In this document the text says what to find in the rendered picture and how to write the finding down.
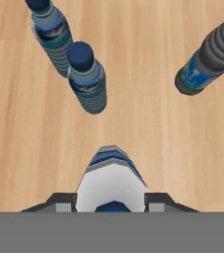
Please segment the white bottle with blue cap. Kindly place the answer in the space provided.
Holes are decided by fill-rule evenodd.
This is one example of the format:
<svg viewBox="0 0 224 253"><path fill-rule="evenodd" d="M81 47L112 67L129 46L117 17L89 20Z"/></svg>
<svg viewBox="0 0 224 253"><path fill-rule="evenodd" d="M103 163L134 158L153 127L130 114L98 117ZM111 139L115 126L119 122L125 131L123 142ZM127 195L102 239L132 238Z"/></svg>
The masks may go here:
<svg viewBox="0 0 224 253"><path fill-rule="evenodd" d="M78 212L94 212L111 202L131 212L144 212L148 187L127 154L116 145L101 147L77 187Z"/></svg>

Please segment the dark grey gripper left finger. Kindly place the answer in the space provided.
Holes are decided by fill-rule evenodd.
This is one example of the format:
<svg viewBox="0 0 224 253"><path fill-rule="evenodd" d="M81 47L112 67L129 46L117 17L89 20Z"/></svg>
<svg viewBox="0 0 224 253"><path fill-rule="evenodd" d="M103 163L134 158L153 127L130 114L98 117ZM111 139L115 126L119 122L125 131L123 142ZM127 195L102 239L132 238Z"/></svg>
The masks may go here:
<svg viewBox="0 0 224 253"><path fill-rule="evenodd" d="M45 203L27 208L24 212L76 212L76 193L53 193Z"/></svg>

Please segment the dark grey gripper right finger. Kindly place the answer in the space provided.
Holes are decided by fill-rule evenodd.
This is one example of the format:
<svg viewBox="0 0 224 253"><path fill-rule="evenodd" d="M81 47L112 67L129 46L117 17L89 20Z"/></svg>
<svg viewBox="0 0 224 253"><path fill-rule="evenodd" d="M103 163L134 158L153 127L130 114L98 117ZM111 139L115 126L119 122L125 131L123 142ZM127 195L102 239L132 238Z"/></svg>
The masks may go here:
<svg viewBox="0 0 224 253"><path fill-rule="evenodd" d="M190 207L176 203L167 193L146 193L144 205L145 212L196 212Z"/></svg>

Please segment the grey ribbed bottle blue label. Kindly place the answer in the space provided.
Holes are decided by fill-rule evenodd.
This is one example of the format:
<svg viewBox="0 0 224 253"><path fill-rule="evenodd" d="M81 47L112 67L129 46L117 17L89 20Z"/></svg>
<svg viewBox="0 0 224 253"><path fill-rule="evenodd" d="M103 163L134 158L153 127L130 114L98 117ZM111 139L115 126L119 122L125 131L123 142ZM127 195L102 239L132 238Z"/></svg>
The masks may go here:
<svg viewBox="0 0 224 253"><path fill-rule="evenodd" d="M185 95L199 94L224 73L224 23L211 31L200 48L178 71L177 89Z"/></svg>

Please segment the clear plastic bottle blue cap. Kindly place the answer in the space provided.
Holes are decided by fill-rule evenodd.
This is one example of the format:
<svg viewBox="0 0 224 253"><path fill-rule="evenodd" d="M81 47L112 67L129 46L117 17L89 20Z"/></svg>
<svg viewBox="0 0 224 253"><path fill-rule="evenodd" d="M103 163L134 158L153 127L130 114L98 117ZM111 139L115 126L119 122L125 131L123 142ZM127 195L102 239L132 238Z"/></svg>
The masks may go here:
<svg viewBox="0 0 224 253"><path fill-rule="evenodd" d="M65 16L52 0L25 0L31 10L33 33L49 57L57 72L68 75L67 49L73 43L70 27Z"/></svg>
<svg viewBox="0 0 224 253"><path fill-rule="evenodd" d="M107 105L106 72L86 42L74 42L67 51L68 82L83 109L92 115Z"/></svg>

